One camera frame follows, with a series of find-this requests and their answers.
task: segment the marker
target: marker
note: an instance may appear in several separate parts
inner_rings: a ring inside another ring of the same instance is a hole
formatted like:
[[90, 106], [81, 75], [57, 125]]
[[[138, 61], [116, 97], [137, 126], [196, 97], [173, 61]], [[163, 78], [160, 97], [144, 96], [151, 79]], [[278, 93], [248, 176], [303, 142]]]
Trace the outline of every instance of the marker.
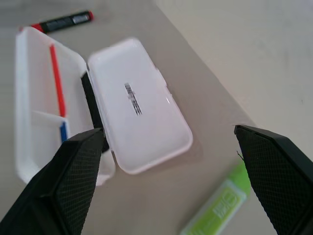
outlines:
[[63, 16], [50, 21], [35, 23], [31, 26], [42, 33], [50, 33], [63, 28], [75, 26], [77, 24], [87, 23], [93, 20], [91, 11], [83, 11], [69, 16]]

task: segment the beige table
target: beige table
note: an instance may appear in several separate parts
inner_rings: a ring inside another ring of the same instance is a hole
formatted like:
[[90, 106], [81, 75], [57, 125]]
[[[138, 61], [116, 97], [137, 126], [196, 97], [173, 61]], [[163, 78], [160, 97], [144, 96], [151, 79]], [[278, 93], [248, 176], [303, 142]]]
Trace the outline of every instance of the beige table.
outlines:
[[[65, 9], [59, 5], [36, 5], [4, 12], [3, 17], [11, 17], [13, 27], [62, 15]], [[93, 11], [93, 23], [53, 33], [51, 37], [86, 60], [93, 51], [126, 37], [137, 37], [162, 72], [193, 132], [194, 144], [186, 154], [139, 175], [128, 175], [117, 168], [115, 176], [95, 190], [83, 234], [176, 235], [239, 160], [233, 125], [253, 122], [152, 1], [110, 0]], [[12, 48], [11, 42], [6, 49], [10, 58]], [[8, 87], [13, 79], [12, 62], [3, 68], [10, 79]], [[12, 108], [5, 109], [9, 111], [9, 121]], [[12, 136], [11, 131], [8, 128], [7, 134]], [[7, 149], [0, 165], [9, 167], [9, 180], [0, 186], [10, 186], [10, 190], [1, 189], [1, 216], [23, 188], [13, 172], [12, 149]], [[275, 231], [252, 194], [223, 234], [271, 235]]]

